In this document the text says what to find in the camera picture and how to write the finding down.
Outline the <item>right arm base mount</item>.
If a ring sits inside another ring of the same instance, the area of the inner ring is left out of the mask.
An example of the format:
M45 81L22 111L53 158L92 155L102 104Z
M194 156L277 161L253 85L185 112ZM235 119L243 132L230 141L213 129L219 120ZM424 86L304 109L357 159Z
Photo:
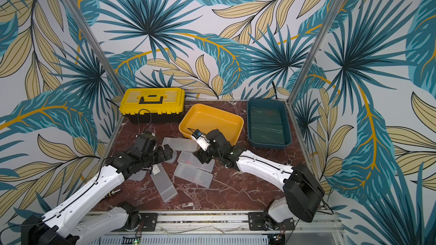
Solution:
M290 231L295 229L295 221L292 218L276 222L266 212L249 212L248 222L251 231Z

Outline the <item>yellow black toolbox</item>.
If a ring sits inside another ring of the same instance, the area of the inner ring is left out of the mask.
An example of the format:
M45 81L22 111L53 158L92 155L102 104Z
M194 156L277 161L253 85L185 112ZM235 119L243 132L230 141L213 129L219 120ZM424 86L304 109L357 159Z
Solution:
M119 112L133 124L178 123L185 115L185 90L131 88L123 96Z

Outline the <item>green pencil case back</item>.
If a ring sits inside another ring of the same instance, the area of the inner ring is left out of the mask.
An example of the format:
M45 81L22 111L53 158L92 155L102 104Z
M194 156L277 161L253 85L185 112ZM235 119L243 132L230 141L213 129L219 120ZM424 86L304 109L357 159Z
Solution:
M268 124L268 125L281 125L282 119L280 116L270 116L270 115L253 115L250 121L252 123Z

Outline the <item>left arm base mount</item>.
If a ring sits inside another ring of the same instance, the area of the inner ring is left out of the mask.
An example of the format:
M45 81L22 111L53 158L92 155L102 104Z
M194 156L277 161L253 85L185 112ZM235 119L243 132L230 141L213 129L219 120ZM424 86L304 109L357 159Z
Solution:
M154 232L157 224L157 213L135 213L128 216L126 224L118 231Z

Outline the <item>yellow plastic tray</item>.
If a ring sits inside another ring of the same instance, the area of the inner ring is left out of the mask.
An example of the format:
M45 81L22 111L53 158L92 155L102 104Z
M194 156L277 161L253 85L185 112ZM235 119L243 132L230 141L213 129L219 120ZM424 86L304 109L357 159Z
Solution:
M236 145L243 126L244 119L234 113L204 104L194 104L187 111L178 128L187 138L191 138L193 133L191 129L198 129L205 134L218 129L232 145Z

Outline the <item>teal plastic tray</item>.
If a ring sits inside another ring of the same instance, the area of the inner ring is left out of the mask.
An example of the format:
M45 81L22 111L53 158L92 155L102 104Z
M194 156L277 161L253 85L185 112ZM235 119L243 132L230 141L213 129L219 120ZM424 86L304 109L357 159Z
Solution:
M287 108L279 100L251 99L247 104L248 141L257 148L285 149L292 143Z

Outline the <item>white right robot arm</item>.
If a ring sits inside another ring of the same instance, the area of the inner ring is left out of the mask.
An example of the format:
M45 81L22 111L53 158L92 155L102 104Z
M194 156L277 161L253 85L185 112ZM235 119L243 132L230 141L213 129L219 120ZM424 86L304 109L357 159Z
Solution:
M303 164L290 166L260 157L252 151L233 146L220 130L208 134L195 130L191 138L199 145L194 156L200 163L215 159L227 169L252 174L279 188L284 197L274 200L266 217L275 223L297 218L312 222L325 191L313 173Z

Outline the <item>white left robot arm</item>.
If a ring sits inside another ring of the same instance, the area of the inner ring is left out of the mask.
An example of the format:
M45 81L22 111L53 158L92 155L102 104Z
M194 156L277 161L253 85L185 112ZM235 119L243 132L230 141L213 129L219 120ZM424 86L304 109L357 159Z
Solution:
M126 152L107 158L95 177L41 217L31 215L20 227L23 245L87 245L114 230L138 231L144 220L137 207L122 202L98 217L81 220L105 196L141 170L168 161L169 145L158 146L150 133L137 136Z

